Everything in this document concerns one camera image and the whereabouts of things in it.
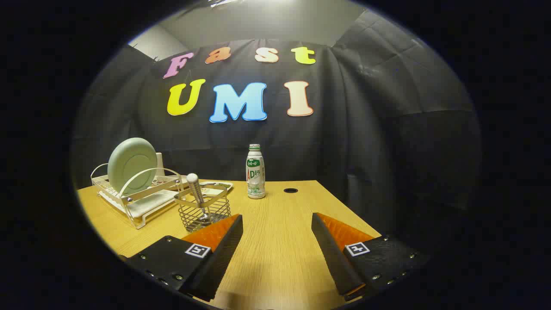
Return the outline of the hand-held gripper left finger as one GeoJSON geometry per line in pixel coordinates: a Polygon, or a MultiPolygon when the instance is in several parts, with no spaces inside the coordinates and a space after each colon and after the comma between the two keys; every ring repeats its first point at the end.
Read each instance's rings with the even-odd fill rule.
{"type": "Polygon", "coordinates": [[[123,262],[161,285],[209,302],[243,234],[243,216],[235,214],[183,238],[165,236],[123,262]]]}

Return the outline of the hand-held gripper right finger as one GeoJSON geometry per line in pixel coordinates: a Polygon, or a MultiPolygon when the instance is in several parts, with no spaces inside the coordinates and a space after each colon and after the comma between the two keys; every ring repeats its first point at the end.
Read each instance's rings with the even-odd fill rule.
{"type": "Polygon", "coordinates": [[[322,213],[312,215],[311,230],[337,291],[346,301],[378,295],[429,261],[428,255],[397,238],[372,237],[322,213]]]}

